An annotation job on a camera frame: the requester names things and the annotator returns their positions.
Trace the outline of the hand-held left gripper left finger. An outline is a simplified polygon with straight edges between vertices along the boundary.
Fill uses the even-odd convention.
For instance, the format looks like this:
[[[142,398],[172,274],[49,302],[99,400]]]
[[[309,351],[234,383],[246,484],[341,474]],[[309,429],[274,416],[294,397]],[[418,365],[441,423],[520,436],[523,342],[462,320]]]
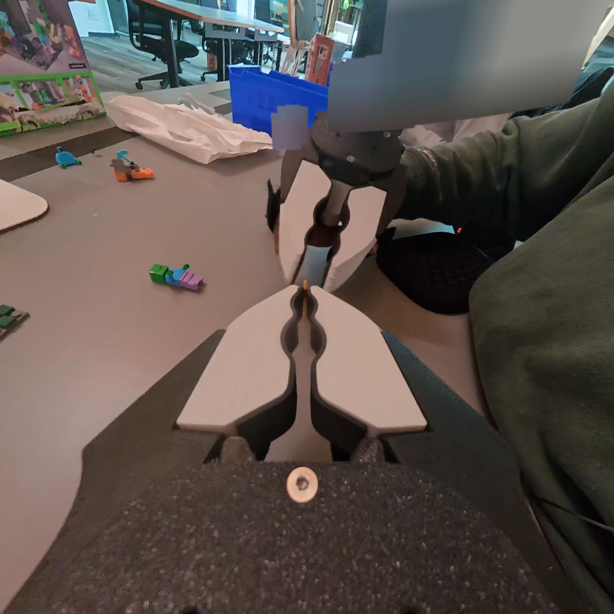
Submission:
[[[260,461],[296,419],[298,322],[304,290],[291,285],[224,330],[181,410],[184,430],[241,437]]]

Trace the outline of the small orange grey brick model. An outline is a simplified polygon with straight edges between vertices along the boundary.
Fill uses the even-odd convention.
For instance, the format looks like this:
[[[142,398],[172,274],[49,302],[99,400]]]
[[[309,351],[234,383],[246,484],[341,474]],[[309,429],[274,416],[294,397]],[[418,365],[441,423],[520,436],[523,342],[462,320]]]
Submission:
[[[111,168],[118,182],[155,179],[154,172],[130,159],[128,151],[125,149],[116,151],[115,157],[111,160]]]

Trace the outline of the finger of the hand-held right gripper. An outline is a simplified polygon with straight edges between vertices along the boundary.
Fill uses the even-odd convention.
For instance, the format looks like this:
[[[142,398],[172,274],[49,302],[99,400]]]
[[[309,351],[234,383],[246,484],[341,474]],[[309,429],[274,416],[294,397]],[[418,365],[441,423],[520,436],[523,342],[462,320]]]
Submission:
[[[342,229],[327,257],[327,292],[336,291],[349,280],[371,251],[385,201],[386,192],[371,185],[349,192],[342,208]]]
[[[321,286],[330,246],[306,245],[306,236],[314,226],[314,210],[328,197],[331,181],[318,165],[303,161],[280,205],[279,261],[286,284]]]

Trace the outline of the white rounded board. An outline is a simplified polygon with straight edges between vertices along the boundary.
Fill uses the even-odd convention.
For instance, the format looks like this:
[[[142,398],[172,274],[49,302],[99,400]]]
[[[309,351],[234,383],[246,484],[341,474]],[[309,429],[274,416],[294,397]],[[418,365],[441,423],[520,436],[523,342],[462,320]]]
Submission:
[[[39,195],[1,180],[1,232],[39,219],[49,210],[47,201]]]

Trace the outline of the orange cardboard box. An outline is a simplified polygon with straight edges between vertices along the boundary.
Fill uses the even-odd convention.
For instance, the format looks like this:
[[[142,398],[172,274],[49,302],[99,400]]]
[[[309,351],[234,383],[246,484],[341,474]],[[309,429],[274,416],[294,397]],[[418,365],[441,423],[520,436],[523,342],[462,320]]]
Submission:
[[[327,86],[334,46],[334,40],[326,35],[319,33],[314,35],[306,60],[305,81]]]

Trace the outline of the black office chair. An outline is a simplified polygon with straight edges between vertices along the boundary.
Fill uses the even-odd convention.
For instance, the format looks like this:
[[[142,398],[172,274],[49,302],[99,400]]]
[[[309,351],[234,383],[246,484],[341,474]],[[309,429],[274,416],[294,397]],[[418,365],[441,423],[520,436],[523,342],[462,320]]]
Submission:
[[[199,51],[193,44],[181,41],[180,34],[175,34],[173,29],[174,25],[181,27],[184,15],[146,1],[126,1],[126,6],[132,46],[167,66],[164,73],[140,77],[135,87],[142,90],[143,83],[149,81],[159,81],[161,89],[190,86],[191,83],[181,77],[180,63],[197,57]]]

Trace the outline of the wooden top office table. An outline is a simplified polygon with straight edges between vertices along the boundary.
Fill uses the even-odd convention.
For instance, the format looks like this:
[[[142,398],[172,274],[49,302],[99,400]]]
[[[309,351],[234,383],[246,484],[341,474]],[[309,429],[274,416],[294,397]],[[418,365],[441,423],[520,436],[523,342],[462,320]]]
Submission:
[[[180,26],[184,20],[196,20],[233,28],[268,31],[278,35],[284,33],[283,27],[266,21],[245,17],[236,12],[204,7],[200,4],[191,4],[184,1],[135,1],[135,4],[139,7],[139,18],[141,20],[144,18],[144,11],[148,10],[156,14],[160,21],[169,88],[178,88],[181,84],[175,45],[177,37],[173,29],[174,22]]]

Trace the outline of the brick set cardboard box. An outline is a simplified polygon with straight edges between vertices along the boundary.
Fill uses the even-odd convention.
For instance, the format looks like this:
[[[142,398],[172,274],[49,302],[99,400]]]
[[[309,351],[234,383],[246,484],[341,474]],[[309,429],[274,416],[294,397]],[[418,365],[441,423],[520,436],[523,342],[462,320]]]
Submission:
[[[1,136],[104,116],[69,1],[1,1]]]

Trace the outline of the person's right forearm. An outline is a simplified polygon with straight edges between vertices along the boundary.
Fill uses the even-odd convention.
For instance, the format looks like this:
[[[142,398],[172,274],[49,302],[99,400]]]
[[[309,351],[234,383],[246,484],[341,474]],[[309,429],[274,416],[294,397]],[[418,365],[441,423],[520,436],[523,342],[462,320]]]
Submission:
[[[591,101],[510,119],[433,148],[406,149],[393,219],[477,225],[524,241],[603,180],[613,161],[613,86]]]

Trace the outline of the white crumpled paper bag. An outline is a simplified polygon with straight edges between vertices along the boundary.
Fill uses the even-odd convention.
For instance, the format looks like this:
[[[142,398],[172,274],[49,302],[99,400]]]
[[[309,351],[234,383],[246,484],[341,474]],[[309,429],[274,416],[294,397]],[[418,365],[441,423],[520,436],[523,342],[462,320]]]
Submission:
[[[272,150],[272,137],[215,113],[187,96],[161,104],[139,96],[119,95],[106,104],[107,115],[120,129],[202,165]]]

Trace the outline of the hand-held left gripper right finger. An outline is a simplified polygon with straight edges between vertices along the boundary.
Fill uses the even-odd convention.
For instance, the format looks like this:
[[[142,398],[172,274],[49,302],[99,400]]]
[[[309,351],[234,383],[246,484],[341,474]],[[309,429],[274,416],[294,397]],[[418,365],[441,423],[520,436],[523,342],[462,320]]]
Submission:
[[[308,289],[311,422],[343,456],[366,438],[423,433],[427,419],[383,331],[318,286]]]

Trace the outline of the dark green hoodie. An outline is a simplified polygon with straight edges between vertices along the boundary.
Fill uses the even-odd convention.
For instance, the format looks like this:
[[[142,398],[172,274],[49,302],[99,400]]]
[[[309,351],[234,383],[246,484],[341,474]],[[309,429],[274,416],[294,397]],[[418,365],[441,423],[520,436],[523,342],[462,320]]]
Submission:
[[[487,404],[590,613],[613,613],[613,178],[484,273],[470,296]]]

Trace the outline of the green headed toy minifigure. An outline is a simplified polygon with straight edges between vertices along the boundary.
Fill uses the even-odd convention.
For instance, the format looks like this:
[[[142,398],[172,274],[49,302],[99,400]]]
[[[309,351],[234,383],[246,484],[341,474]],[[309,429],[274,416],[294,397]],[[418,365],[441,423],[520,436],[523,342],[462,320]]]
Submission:
[[[173,286],[194,292],[204,287],[204,278],[190,270],[190,265],[184,264],[179,268],[171,268],[162,264],[154,264],[149,270],[152,282],[163,286]]]

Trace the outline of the grey brick building model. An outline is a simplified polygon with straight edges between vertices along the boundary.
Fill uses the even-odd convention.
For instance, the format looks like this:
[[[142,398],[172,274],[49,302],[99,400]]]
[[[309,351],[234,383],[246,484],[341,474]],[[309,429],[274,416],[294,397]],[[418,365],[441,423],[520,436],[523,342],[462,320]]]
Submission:
[[[27,311],[18,310],[8,304],[1,305],[1,341],[16,332],[30,317]]]

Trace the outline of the blue plastic bin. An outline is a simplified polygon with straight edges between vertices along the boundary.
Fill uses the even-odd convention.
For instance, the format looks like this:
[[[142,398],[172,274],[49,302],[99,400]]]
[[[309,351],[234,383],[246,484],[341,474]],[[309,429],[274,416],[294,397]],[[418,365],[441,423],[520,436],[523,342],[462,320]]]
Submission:
[[[234,123],[272,136],[272,114],[279,107],[306,108],[308,128],[327,110],[326,86],[277,71],[265,73],[257,65],[230,65],[227,70]]]

